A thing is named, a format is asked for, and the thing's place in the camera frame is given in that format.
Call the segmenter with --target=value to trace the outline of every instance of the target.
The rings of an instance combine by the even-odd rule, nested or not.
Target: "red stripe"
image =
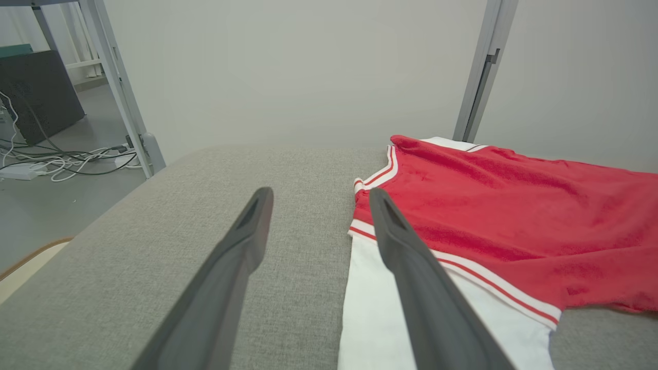
[[[391,167],[389,167],[386,171],[378,174],[377,177],[375,177],[372,180],[366,182],[364,185],[368,186],[368,185],[372,184],[378,178],[380,178],[380,177],[384,176],[385,174],[391,172],[391,170],[393,169],[393,147],[391,147],[391,153],[389,154],[389,158],[390,158],[390,161],[391,161]]]
[[[359,183],[361,183],[361,189],[358,189],[358,190],[357,190],[357,184],[359,184]],[[353,186],[354,186],[354,193],[355,193],[355,194],[359,193],[361,190],[364,189],[363,181],[362,181],[362,180],[356,180],[356,181],[354,181],[354,185],[353,185]]]
[[[373,235],[371,235],[371,234],[369,234],[369,233],[367,233],[367,232],[365,232],[365,231],[361,231],[361,230],[359,230],[358,228],[355,228],[355,227],[353,227],[353,226],[351,226],[349,229],[352,230],[353,232],[358,232],[359,234],[361,234],[361,235],[363,235],[363,236],[367,236],[368,238],[377,241],[377,239],[376,239]],[[535,307],[532,307],[531,305],[529,305],[529,304],[527,304],[527,303],[525,303],[525,302],[519,300],[518,298],[512,296],[510,293],[508,293],[508,292],[506,292],[505,290],[503,290],[500,286],[494,284],[494,283],[493,283],[492,281],[490,281],[489,279],[483,277],[482,275],[476,273],[475,271],[469,269],[468,267],[465,267],[465,266],[463,266],[463,265],[460,265],[460,264],[458,264],[458,263],[456,263],[456,262],[448,261],[447,259],[437,258],[437,260],[438,260],[438,261],[441,261],[441,262],[444,262],[444,263],[447,263],[447,264],[449,264],[449,265],[457,266],[458,268],[460,268],[460,269],[462,269],[462,270],[464,270],[464,271],[466,271],[466,272],[472,274],[472,275],[475,276],[476,278],[480,279],[482,282],[485,282],[486,284],[488,284],[488,285],[494,287],[497,291],[501,292],[504,296],[508,297],[509,299],[513,300],[514,302],[518,303],[519,305],[525,307],[525,308],[528,309],[529,311],[534,312],[534,313],[536,313],[537,315],[539,315],[539,316],[541,316],[541,317],[544,317],[544,318],[546,318],[546,319],[549,319],[551,322],[553,322],[553,323],[555,323],[555,324],[557,325],[558,320],[557,320],[556,318],[554,318],[553,316],[549,315],[549,314],[546,313],[546,312],[540,311],[539,309],[536,309]]]
[[[377,239],[376,239],[374,236],[368,234],[368,233],[365,232],[365,231],[361,231],[361,230],[359,230],[358,228],[355,228],[354,226],[349,227],[349,229],[352,230],[353,232],[359,233],[359,234],[361,234],[361,235],[363,235],[363,236],[367,236],[368,238],[370,238],[370,239],[372,239],[372,240],[374,240],[374,241],[377,241]]]

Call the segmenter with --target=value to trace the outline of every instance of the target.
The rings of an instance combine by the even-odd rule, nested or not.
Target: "wooden edge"
[[[59,240],[55,240],[54,242],[51,242],[51,243],[48,243],[48,244],[44,245],[43,247],[39,248],[38,250],[32,252],[30,255],[28,255],[24,259],[21,259],[16,265],[13,265],[12,267],[9,267],[9,269],[7,271],[5,271],[4,273],[1,273],[0,274],[0,281],[2,281],[4,278],[9,276],[14,271],[18,270],[21,266],[25,265],[27,262],[30,262],[31,259],[33,259],[34,257],[41,254],[41,252],[47,250],[48,248],[58,246],[59,244],[68,243],[71,240],[73,240],[72,236],[70,236],[68,238],[61,238]]]

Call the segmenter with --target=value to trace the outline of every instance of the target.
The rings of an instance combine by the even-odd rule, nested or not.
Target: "cable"
[[[32,106],[30,105],[30,102],[21,94],[17,89],[13,89],[14,92],[16,93],[16,96],[18,96],[21,100],[23,100],[23,103],[25,103],[25,106],[28,108],[30,111],[30,114],[34,117],[34,122],[37,124],[39,127],[39,130],[41,131],[41,134],[43,134],[43,137],[48,141],[48,144],[53,146],[53,149],[58,151],[59,153],[66,155],[66,152],[63,151],[59,146],[55,145],[52,140],[48,137],[48,135],[45,133],[45,130],[43,129],[43,126],[41,125],[41,121],[39,120],[39,117],[37,117],[37,114],[34,112],[34,109],[32,109]],[[84,158],[78,158],[75,155],[70,155],[72,158],[75,158],[79,161],[84,161]]]
[[[18,165],[18,164],[21,164],[21,163],[35,163],[35,165],[31,166],[31,169],[33,171],[37,171],[39,175],[52,174],[52,176],[51,176],[51,181],[52,182],[62,182],[62,181],[65,181],[65,180],[68,180],[68,179],[72,178],[73,176],[75,176],[77,174],[82,174],[82,175],[87,175],[87,176],[97,176],[97,175],[101,175],[101,174],[109,174],[109,173],[112,173],[114,171],[118,171],[118,170],[123,169],[123,168],[129,168],[129,169],[140,169],[141,168],[141,165],[128,166],[128,163],[130,163],[130,161],[132,161],[133,159],[135,159],[137,157],[137,154],[134,152],[134,149],[131,149],[130,151],[127,151],[125,153],[120,153],[118,155],[108,155],[108,154],[106,154],[106,152],[108,152],[109,150],[111,150],[111,149],[108,149],[108,148],[95,149],[95,150],[92,151],[92,154],[89,155],[88,157],[86,157],[83,161],[76,161],[74,159],[65,158],[65,157],[68,157],[68,155],[67,156],[62,156],[62,157],[59,157],[59,156],[56,156],[56,155],[49,155],[49,156],[42,156],[42,157],[30,157],[29,155],[24,155],[24,154],[19,154],[17,156],[11,155],[11,157],[14,157],[14,158],[17,158],[17,159],[18,159],[18,157],[25,157],[29,160],[21,159],[19,162],[11,163],[9,165],[2,166],[2,167],[0,167],[0,171],[7,168],[7,167],[9,167],[9,166]],[[95,172],[95,173],[79,171],[85,165],[87,165],[88,163],[94,162],[98,159],[119,158],[119,157],[125,157],[127,155],[131,155],[132,157],[129,160],[127,160],[127,162],[125,162],[123,165],[121,165],[121,166],[119,166],[115,169],[112,169],[110,171]],[[39,170],[47,168],[47,166],[53,165],[53,164],[58,164],[59,167],[54,169],[54,170],[50,170],[50,171],[39,171]],[[71,169],[71,167],[79,167],[79,168],[77,170],[73,170],[73,169]],[[58,174],[60,174],[64,171],[71,172],[71,175],[69,175],[67,177],[64,177],[64,178],[56,178]]]
[[[14,122],[11,124],[11,126],[14,128],[14,135],[11,137],[11,140],[10,140],[11,148],[2,157],[2,166],[4,167],[5,166],[5,160],[7,159],[7,155],[9,153],[11,153],[12,150],[14,150],[14,138],[18,134],[18,132],[16,131],[16,122],[18,121],[18,114],[16,113],[16,109],[14,109],[14,105],[11,103],[11,99],[9,98],[9,96],[5,95],[5,93],[3,93],[2,91],[0,91],[0,95],[7,98],[7,100],[9,101],[9,107],[11,108],[11,111],[14,113]]]
[[[71,170],[71,169],[64,169],[64,171],[75,172],[75,174],[85,174],[85,175],[88,175],[88,176],[97,176],[97,175],[100,175],[100,174],[109,174],[109,173],[112,173],[112,172],[114,172],[114,171],[118,171],[118,170],[120,170],[120,169],[122,169],[122,168],[128,166],[128,163],[130,163],[130,161],[132,161],[132,160],[135,159],[136,157],[137,157],[137,154],[135,153],[135,154],[132,155],[132,157],[130,158],[130,160],[127,161],[127,162],[125,162],[123,165],[121,165],[121,166],[119,166],[119,167],[117,167],[117,168],[115,168],[115,169],[113,169],[113,170],[111,170],[111,171],[106,171],[106,172],[99,172],[99,173],[86,173],[86,172],[74,171],[74,170]]]
[[[96,176],[96,175],[100,175],[100,174],[109,174],[109,173],[112,173],[112,172],[117,171],[119,169],[123,169],[124,167],[129,168],[129,169],[141,168],[141,164],[139,166],[128,166],[128,163],[130,163],[130,161],[132,161],[133,159],[135,159],[137,157],[137,154],[134,153],[136,149],[131,149],[127,152],[120,153],[119,155],[105,155],[106,152],[108,152],[112,149],[118,149],[120,147],[123,147],[123,145],[120,145],[118,147],[112,147],[112,148],[95,149],[91,152],[64,151],[64,150],[62,150],[60,147],[55,145],[55,143],[53,143],[53,141],[45,133],[45,130],[43,129],[43,126],[41,125],[41,121],[39,120],[39,117],[37,117],[36,113],[32,109],[32,106],[27,101],[27,99],[19,91],[17,91],[16,89],[13,89],[13,90],[16,93],[16,95],[19,98],[21,98],[23,103],[25,103],[25,106],[30,110],[30,113],[34,117],[34,120],[35,120],[37,126],[39,127],[39,130],[43,134],[43,137],[48,141],[48,143],[53,147],[53,149],[56,152],[51,152],[51,153],[24,153],[24,152],[21,152],[21,151],[14,150],[14,137],[16,136],[15,123],[16,123],[16,120],[18,120],[18,115],[16,115],[16,120],[14,121],[14,136],[12,136],[11,141],[0,139],[0,140],[5,141],[5,142],[10,142],[11,143],[11,148],[8,150],[8,152],[6,152],[5,156],[3,157],[3,166],[0,168],[0,170],[8,167],[8,166],[5,165],[5,158],[7,156],[18,159],[20,161],[19,163],[40,163],[41,164],[40,169],[42,169],[44,167],[47,167],[48,165],[51,165],[51,164],[54,164],[54,163],[58,163],[58,164],[60,163],[61,166],[58,169],[40,173],[40,174],[51,174],[51,173],[53,173],[53,176],[51,176],[51,180],[53,182],[61,182],[61,181],[64,181],[64,180],[68,180],[69,178],[72,178],[76,174]],[[44,147],[44,146],[41,146],[41,145],[30,145],[30,144],[27,144],[27,143],[25,143],[25,144],[19,143],[19,144],[24,145],[24,146],[21,146],[21,148],[23,148],[23,147],[41,147],[41,148],[44,148],[44,149],[51,149],[49,147]],[[16,156],[10,155],[10,153],[12,151],[15,152],[15,153],[18,153],[18,155],[16,155]],[[79,155],[81,155],[81,154],[82,155],[88,155],[88,156],[87,157],[79,157]],[[82,169],[82,167],[84,167],[87,163],[98,161],[102,158],[117,158],[117,157],[123,157],[125,155],[130,155],[130,154],[133,154],[133,156],[127,162],[125,162],[123,165],[121,165],[121,166],[119,166],[119,167],[117,167],[117,168],[115,168],[111,171],[105,171],[105,172],[99,172],[99,173],[88,173],[88,172],[75,171],[75,170],[70,169],[71,167],[78,167],[78,166],[79,166],[79,169]],[[25,157],[25,158],[30,159],[30,160],[25,161],[23,159],[20,159],[19,157]],[[47,163],[42,163],[44,159],[54,159],[54,160],[52,160],[50,162],[47,162]],[[68,171],[68,172],[71,172],[72,174],[70,176],[65,177],[65,178],[56,179],[55,177],[58,174],[62,173],[63,171]]]

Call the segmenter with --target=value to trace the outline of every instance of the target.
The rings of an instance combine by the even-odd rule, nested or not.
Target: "teal object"
[[[32,46],[29,43],[20,45],[0,47],[0,58],[13,57],[15,55],[32,54]]]

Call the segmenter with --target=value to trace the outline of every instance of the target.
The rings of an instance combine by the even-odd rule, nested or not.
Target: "red shirt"
[[[391,141],[389,165],[355,183],[352,233],[374,238],[368,189],[377,186],[444,266],[554,323],[555,308],[658,310],[658,175]]]

